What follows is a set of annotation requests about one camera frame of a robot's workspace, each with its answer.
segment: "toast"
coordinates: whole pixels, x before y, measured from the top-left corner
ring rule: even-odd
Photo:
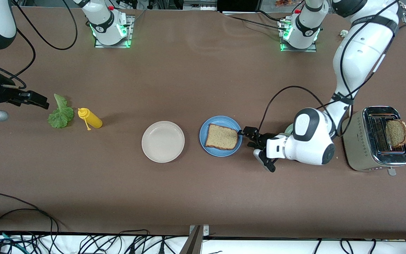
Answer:
[[[220,150],[233,150],[238,139],[236,130],[210,123],[205,146]]]
[[[406,144],[406,124],[400,119],[386,122],[386,137],[392,147],[401,147]]]

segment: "table surface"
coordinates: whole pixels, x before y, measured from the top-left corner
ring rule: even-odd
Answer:
[[[66,47],[74,27],[66,9],[26,8],[47,40]],[[242,127],[257,126],[269,99],[287,85],[302,85],[328,101],[336,86],[332,69],[350,26],[328,15],[317,53],[281,52],[277,32],[211,11],[147,11],[136,22],[130,49],[95,49],[84,13],[73,10],[76,45],[48,47],[18,10],[17,25],[37,50],[20,77],[49,98],[49,110],[0,104],[0,192],[25,199],[58,218],[63,231],[118,232],[147,228],[153,234],[186,234],[208,224],[228,236],[406,238],[406,166],[387,172],[348,167],[342,141],[325,166],[277,161],[266,172],[243,146],[226,158],[200,146],[208,118],[225,115]],[[258,14],[242,17],[273,24]],[[17,72],[31,59],[17,36],[0,50],[0,66]],[[103,120],[87,131],[75,116],[69,127],[47,122],[53,94],[73,108],[86,107]],[[302,108],[317,102],[287,90],[269,109],[264,132],[280,132]],[[355,108],[388,105],[406,121],[406,28],[399,32],[379,71],[362,88]],[[145,129],[157,121],[178,124],[182,154],[158,164],[142,152]],[[24,207],[0,197],[0,215]],[[49,221],[19,212],[0,230],[47,230]]]

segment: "yellow squeeze bottle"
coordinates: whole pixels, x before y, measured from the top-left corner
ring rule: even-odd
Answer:
[[[95,116],[95,114],[92,113],[88,108],[78,108],[78,116],[79,118],[84,120],[88,131],[90,130],[88,124],[96,129],[100,128],[103,125],[103,121]]]

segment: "green led light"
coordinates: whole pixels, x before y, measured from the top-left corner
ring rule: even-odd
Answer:
[[[123,26],[117,26],[117,29],[119,30],[121,37],[124,37],[126,35],[126,29]]]
[[[93,27],[92,27],[92,26],[90,26],[90,29],[92,29],[92,34],[93,34],[93,36],[94,36],[94,37],[97,37],[97,36],[95,35],[95,31],[93,30]]]
[[[286,32],[283,34],[283,38],[284,38],[285,40],[289,40],[289,36],[290,36],[290,33],[292,32],[292,30],[293,30],[292,26],[289,25],[289,28],[288,28],[288,29],[286,30]]]
[[[317,40],[317,36],[319,35],[320,29],[317,30],[316,36],[314,37],[314,42]]]

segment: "white plate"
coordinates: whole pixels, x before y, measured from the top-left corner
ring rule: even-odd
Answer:
[[[161,121],[147,128],[142,137],[142,150],[154,162],[173,161],[184,148],[184,133],[178,125]]]

